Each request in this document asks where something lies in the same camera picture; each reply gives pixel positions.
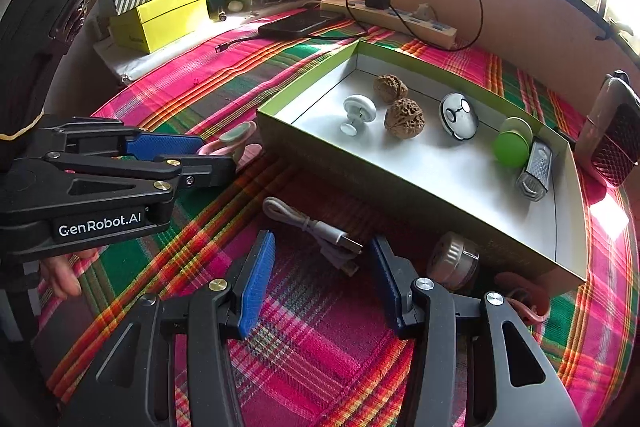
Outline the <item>person's hand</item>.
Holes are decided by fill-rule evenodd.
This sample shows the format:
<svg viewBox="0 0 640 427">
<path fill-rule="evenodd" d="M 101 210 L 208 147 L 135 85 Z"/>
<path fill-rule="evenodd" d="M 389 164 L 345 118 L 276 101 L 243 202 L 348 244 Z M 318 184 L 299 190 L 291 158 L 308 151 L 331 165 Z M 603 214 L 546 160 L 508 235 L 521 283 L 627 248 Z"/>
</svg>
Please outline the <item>person's hand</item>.
<svg viewBox="0 0 640 427">
<path fill-rule="evenodd" d="M 62 300 L 81 295 L 81 286 L 66 255 L 40 260 L 43 278 L 49 283 L 54 295 Z"/>
</svg>

